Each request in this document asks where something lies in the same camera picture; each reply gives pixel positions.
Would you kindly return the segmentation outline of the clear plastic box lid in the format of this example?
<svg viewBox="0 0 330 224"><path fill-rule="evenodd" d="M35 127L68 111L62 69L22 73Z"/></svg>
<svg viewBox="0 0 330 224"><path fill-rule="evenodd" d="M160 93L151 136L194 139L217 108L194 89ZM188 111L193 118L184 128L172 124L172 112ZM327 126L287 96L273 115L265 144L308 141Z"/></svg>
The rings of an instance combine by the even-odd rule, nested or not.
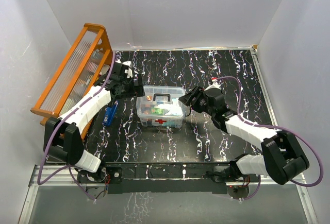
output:
<svg viewBox="0 0 330 224"><path fill-rule="evenodd" d="M138 97L136 100L136 111L143 105L161 105L168 104L175 107L181 107L185 111L185 117L189 114L189 107L183 105L179 98L186 95L185 89L181 87L170 87L160 85L145 85L145 96ZM146 96L152 96L152 100L146 100Z"/></svg>

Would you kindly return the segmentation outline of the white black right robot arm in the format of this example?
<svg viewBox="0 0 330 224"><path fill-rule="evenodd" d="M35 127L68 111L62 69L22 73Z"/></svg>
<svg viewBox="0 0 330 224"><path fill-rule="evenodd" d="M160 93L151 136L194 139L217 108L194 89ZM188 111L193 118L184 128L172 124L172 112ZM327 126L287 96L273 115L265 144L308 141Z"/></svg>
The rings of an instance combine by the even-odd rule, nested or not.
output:
<svg viewBox="0 0 330 224"><path fill-rule="evenodd" d="M309 168L309 160L292 133L250 125L249 120L227 106L219 88L195 87L179 101L198 113L207 113L216 128L249 142L262 152L260 156L242 154L230 161L228 168L214 170L212 176L236 181L248 175L269 176L284 185Z"/></svg>

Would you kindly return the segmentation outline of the small green packet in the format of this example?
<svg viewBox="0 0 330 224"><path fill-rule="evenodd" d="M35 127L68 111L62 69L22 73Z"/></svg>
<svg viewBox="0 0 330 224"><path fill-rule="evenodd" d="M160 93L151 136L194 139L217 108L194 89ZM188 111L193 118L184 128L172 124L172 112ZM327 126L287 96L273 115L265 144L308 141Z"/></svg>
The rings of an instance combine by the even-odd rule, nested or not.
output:
<svg viewBox="0 0 330 224"><path fill-rule="evenodd" d="M153 108L151 108L151 115L157 115L157 116L164 115L164 109L158 108L158 107L153 107Z"/></svg>

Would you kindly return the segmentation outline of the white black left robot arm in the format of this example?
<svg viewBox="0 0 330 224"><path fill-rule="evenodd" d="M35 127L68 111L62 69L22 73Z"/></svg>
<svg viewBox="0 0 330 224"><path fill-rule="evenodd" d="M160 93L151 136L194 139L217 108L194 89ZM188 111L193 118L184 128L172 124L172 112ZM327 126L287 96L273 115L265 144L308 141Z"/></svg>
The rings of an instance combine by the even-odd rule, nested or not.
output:
<svg viewBox="0 0 330 224"><path fill-rule="evenodd" d="M76 105L58 118L50 117L45 124L44 155L79 169L95 182L102 182L107 174L105 164L85 149L81 136L103 107L112 108L120 99L144 96L142 77L134 77L133 72L131 61L112 63Z"/></svg>

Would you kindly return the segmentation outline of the clear first aid box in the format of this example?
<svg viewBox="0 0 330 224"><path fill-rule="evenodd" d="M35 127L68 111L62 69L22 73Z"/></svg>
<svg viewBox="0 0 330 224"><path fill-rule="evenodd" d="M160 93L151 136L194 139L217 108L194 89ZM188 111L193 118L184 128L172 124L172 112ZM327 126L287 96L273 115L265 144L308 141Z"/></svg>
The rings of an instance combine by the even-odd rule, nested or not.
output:
<svg viewBox="0 0 330 224"><path fill-rule="evenodd" d="M158 107L164 109L164 115L151 115L151 108ZM170 127L180 128L183 124L185 111L181 107L173 105L143 105L137 110L137 116L144 127Z"/></svg>

